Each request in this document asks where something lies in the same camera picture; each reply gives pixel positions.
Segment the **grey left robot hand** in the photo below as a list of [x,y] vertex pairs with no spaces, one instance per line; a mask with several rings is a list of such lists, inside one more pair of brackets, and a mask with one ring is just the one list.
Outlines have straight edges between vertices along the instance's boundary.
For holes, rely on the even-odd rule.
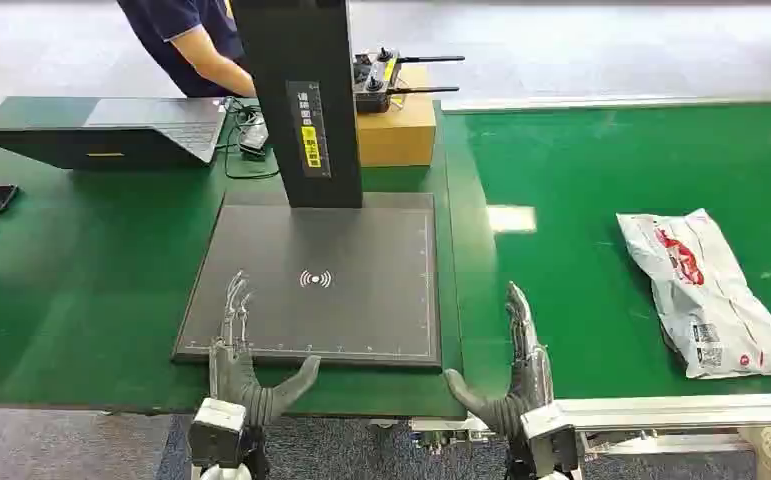
[[272,387],[262,386],[246,339],[253,295],[245,271],[232,276],[219,332],[209,347],[209,378],[213,398],[243,406],[245,424],[261,427],[282,416],[315,384],[322,358],[310,355],[291,377]]

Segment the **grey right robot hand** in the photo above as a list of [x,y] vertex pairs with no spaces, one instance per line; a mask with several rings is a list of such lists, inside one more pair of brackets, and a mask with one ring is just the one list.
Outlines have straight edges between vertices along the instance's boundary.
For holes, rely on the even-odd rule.
[[475,394],[454,369],[443,372],[450,392],[467,411],[489,430],[507,438],[524,432],[521,416],[553,401],[553,382],[546,347],[539,342],[531,307],[524,291],[510,281],[505,307],[512,338],[510,386],[501,397]]

